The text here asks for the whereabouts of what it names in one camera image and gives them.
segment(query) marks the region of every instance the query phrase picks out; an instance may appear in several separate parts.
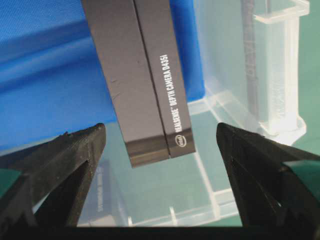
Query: blue fabric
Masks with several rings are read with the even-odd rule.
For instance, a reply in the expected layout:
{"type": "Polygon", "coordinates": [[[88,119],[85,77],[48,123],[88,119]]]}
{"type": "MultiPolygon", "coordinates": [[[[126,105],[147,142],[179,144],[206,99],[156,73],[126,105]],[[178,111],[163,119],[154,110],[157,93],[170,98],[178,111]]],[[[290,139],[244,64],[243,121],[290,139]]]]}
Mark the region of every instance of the blue fabric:
{"type": "Polygon", "coordinates": [[[194,0],[170,0],[175,37],[188,102],[205,95],[194,0]]]}
{"type": "MultiPolygon", "coordinates": [[[[204,84],[193,5],[171,6],[194,101],[204,84]]],[[[80,0],[1,0],[0,9],[0,151],[117,120],[80,0]]]]}

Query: blue background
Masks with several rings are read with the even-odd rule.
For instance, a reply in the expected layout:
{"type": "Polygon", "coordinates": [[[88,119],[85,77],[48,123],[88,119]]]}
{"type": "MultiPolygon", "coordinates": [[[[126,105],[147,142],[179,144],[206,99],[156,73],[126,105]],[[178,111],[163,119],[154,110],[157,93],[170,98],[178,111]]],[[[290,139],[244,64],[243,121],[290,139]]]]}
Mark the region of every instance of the blue background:
{"type": "MultiPolygon", "coordinates": [[[[170,4],[195,101],[205,88],[193,1],[170,4]]],[[[117,120],[80,0],[2,0],[0,9],[0,151],[117,120]]]]}

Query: clear plastic container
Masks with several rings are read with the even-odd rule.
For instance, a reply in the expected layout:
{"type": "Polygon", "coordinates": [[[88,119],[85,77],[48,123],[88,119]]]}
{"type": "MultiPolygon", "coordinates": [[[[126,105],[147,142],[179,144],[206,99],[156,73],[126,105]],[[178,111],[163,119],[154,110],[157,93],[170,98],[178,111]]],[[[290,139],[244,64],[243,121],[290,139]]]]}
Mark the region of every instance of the clear plastic container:
{"type": "Polygon", "coordinates": [[[299,18],[309,2],[195,0],[194,9],[206,87],[197,104],[219,122],[293,144],[306,133],[298,52],[299,18]]]}
{"type": "Polygon", "coordinates": [[[117,123],[79,226],[197,226],[238,214],[216,142],[218,122],[292,144],[298,113],[299,17],[305,0],[195,0],[206,94],[189,103],[197,152],[131,168],[117,123]]]}

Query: green surface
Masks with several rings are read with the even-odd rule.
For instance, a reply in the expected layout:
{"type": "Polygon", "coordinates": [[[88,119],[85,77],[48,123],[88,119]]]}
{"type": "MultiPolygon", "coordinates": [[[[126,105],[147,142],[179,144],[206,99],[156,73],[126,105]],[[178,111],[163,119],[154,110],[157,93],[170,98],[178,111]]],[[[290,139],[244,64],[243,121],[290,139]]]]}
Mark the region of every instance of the green surface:
{"type": "MultiPolygon", "coordinates": [[[[214,191],[230,188],[216,144],[216,119],[204,112],[192,116],[191,121],[198,154],[205,169],[210,170],[207,175],[214,191]]],[[[107,139],[110,141],[101,160],[110,161],[116,181],[113,186],[121,191],[134,224],[170,216],[169,207],[178,214],[211,205],[193,154],[132,169],[118,124],[107,125],[107,139]]]]}
{"type": "Polygon", "coordinates": [[[301,160],[285,162],[320,202],[320,161],[301,160]]]}
{"type": "Polygon", "coordinates": [[[310,0],[310,14],[300,18],[299,113],[306,134],[293,145],[320,155],[320,1],[310,0]]]}
{"type": "Polygon", "coordinates": [[[223,218],[219,221],[210,222],[204,224],[201,227],[239,227],[242,226],[239,215],[223,218]]]}
{"type": "Polygon", "coordinates": [[[0,198],[10,189],[20,176],[19,171],[0,169],[0,198]]]}

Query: transparent plastic box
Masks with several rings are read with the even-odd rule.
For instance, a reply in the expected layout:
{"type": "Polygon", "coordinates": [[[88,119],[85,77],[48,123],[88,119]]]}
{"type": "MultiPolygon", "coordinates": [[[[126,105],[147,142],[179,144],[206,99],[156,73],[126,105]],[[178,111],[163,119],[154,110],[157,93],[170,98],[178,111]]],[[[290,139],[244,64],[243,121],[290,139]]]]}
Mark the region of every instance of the transparent plastic box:
{"type": "Polygon", "coordinates": [[[195,0],[194,8],[206,87],[194,104],[206,105],[219,122],[283,144],[305,134],[298,112],[299,18],[309,13],[309,2],[195,0]]]}
{"type": "Polygon", "coordinates": [[[285,144],[298,112],[299,17],[305,0],[195,0],[204,98],[189,103],[197,152],[132,169],[117,123],[79,226],[198,226],[238,214],[216,143],[226,122],[285,144]]]}

